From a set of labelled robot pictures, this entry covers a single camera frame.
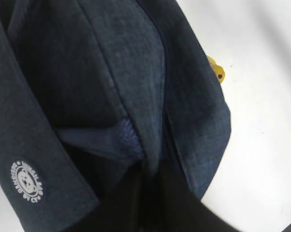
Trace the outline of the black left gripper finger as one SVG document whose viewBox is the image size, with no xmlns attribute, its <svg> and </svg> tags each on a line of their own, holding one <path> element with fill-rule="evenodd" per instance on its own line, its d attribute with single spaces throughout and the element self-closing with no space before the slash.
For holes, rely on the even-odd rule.
<svg viewBox="0 0 291 232">
<path fill-rule="evenodd" d="M 236 232 L 190 191 L 182 175 L 163 161 L 156 176 L 147 180 L 141 163 L 128 172 L 133 181 L 129 232 Z"/>
</svg>

